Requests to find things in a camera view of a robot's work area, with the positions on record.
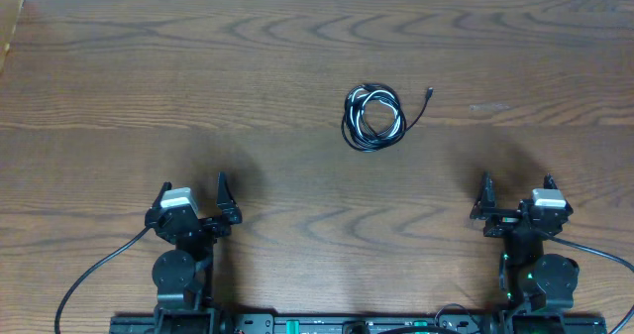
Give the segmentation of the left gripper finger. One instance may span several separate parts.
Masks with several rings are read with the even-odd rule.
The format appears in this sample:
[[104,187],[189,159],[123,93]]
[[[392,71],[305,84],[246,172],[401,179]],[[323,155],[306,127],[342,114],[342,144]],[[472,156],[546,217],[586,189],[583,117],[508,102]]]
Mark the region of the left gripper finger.
[[169,181],[164,182],[159,190],[158,196],[156,197],[156,199],[154,200],[151,206],[151,209],[161,209],[160,203],[162,201],[162,198],[164,194],[171,189],[172,189],[172,184]]
[[222,171],[220,171],[218,174],[216,204],[217,207],[221,210],[222,217],[229,224],[242,223],[242,211],[231,193],[226,174]]

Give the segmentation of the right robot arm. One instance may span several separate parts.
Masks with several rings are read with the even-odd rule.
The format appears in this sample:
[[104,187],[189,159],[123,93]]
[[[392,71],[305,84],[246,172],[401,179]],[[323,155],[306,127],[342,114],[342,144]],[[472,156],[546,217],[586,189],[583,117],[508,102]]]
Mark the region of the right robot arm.
[[579,282],[576,261],[544,252],[574,213],[551,175],[515,209],[497,205],[493,180],[482,176],[470,218],[482,220],[485,237],[500,238],[498,281],[507,304],[487,314],[483,333],[565,333],[564,312],[574,306]]

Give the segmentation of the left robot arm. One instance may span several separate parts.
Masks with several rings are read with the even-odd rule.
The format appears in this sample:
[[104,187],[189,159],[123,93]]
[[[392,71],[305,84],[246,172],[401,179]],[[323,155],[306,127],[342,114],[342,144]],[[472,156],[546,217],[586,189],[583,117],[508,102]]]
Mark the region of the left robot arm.
[[213,300],[213,247],[243,221],[223,172],[218,174],[216,216],[200,218],[188,187],[166,182],[145,215],[145,225],[174,248],[155,261],[152,278],[158,293],[155,333],[227,334],[235,331],[229,311]]

